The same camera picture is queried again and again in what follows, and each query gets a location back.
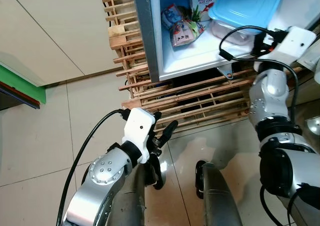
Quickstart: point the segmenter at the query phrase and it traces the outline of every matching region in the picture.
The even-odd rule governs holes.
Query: wooden crate
[[[118,54],[113,61],[123,66],[116,76],[125,76],[128,81],[119,87],[120,91],[130,91],[131,99],[122,103],[124,108],[160,111],[162,118],[155,128],[158,134],[172,120],[178,120],[175,132],[180,132],[224,121],[235,122],[248,115],[248,91],[256,76],[251,65],[242,65],[233,74],[233,80],[217,76],[179,87],[173,87],[171,80],[152,83],[136,11],[132,9],[133,0],[102,1],[108,3],[106,19],[113,22],[108,28],[110,46]]]

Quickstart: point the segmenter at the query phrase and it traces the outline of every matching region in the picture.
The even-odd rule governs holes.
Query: container lid
[[[267,27],[281,0],[217,0],[209,16],[235,27]]]

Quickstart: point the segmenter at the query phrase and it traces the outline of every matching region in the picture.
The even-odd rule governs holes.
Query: juice carton
[[[192,10],[193,21],[210,20],[208,10],[212,7],[216,0],[189,0]]]

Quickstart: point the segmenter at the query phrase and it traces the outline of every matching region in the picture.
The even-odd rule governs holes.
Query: green trim
[[[46,103],[46,89],[43,86],[36,87],[32,85],[2,65],[0,65],[0,81],[11,87],[14,87],[16,90],[30,96],[37,101],[40,101],[43,104]]]

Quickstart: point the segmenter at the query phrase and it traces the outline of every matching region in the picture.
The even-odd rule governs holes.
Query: food package
[[[183,15],[175,4],[171,4],[161,12],[162,23],[167,29],[170,29],[177,21],[182,19]]]
[[[170,38],[173,47],[189,44],[195,41],[205,27],[191,20],[180,20],[170,30]]]
[[[205,21],[210,20],[208,10],[212,7],[216,0],[189,0],[192,9],[193,21]]]

